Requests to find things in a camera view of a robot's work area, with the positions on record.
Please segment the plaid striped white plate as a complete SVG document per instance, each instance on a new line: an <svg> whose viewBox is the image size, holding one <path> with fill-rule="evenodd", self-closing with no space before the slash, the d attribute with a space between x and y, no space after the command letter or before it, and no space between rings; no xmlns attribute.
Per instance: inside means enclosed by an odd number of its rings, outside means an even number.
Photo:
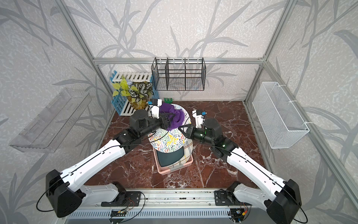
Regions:
<svg viewBox="0 0 358 224"><path fill-rule="evenodd" d="M193 141L188 140L183 147L172 153L157 152L158 162L161 167L173 167L187 163L192 156Z"/></svg>

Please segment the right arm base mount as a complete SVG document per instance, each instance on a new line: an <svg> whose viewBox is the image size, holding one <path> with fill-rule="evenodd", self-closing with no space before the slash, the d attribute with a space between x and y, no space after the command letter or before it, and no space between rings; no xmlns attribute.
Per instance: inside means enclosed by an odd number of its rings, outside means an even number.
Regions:
<svg viewBox="0 0 358 224"><path fill-rule="evenodd" d="M235 195L234 190L235 188L241 184L239 181L235 181L230 187L226 190L219 189L214 191L214 199L216 206L238 206L238 205L251 205L247 202L239 201Z"/></svg>

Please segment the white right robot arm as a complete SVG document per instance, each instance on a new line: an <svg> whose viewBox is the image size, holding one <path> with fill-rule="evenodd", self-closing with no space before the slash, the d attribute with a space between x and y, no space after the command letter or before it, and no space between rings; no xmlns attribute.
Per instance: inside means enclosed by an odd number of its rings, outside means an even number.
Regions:
<svg viewBox="0 0 358 224"><path fill-rule="evenodd" d="M242 172L257 188L237 184L232 194L241 203L248 203L267 212L276 224L290 224L302 211L302 200L298 184L269 172L248 156L233 140L224 136L222 127L214 118L206 119L202 125L182 125L178 128L186 138L211 147L218 158Z"/></svg>

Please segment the purple cloth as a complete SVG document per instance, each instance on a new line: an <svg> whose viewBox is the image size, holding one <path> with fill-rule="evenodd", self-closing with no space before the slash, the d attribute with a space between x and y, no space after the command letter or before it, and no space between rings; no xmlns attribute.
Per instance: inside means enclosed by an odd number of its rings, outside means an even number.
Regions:
<svg viewBox="0 0 358 224"><path fill-rule="evenodd" d="M170 125L166 129L167 131L178 128L183 124L185 119L185 113L183 110L176 109L172 104L163 103L159 108L159 112L164 113L165 116L168 116L168 119L170 120Z"/></svg>

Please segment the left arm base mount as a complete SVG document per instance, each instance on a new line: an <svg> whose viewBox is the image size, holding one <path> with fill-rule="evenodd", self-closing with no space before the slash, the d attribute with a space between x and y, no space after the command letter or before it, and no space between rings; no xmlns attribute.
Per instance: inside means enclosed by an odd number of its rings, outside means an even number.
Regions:
<svg viewBox="0 0 358 224"><path fill-rule="evenodd" d="M138 207L141 199L140 191L127 191L119 182L113 182L118 195L111 202L102 202L102 207Z"/></svg>

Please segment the colourful squiggle round plate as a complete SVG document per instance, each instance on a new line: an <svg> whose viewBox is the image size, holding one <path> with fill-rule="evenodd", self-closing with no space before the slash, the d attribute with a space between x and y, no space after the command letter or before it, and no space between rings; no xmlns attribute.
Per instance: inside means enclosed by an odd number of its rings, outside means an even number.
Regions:
<svg viewBox="0 0 358 224"><path fill-rule="evenodd" d="M187 138L178 129L171 131L158 129L148 134L148 139L152 147L161 153L175 152L187 143Z"/></svg>

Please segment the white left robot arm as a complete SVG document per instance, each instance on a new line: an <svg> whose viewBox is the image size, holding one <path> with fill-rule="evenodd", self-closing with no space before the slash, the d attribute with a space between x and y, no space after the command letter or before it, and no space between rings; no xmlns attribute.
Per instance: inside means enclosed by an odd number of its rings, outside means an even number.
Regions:
<svg viewBox="0 0 358 224"><path fill-rule="evenodd" d="M118 182L94 187L85 183L116 159L142 144L143 137L158 129L168 129L173 113L160 113L150 118L146 110L137 110L124 129L102 148L61 172L52 170L46 175L44 196L57 217L66 217L80 206L101 203L104 206L127 205L126 191Z"/></svg>

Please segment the dark green square plate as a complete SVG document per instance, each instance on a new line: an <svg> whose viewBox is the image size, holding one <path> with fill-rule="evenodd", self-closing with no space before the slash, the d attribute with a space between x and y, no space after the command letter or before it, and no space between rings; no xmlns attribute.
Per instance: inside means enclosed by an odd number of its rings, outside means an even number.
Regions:
<svg viewBox="0 0 358 224"><path fill-rule="evenodd" d="M157 151L158 162L161 167L167 167L173 163L176 163L184 156L184 147L181 147L172 153L162 153Z"/></svg>

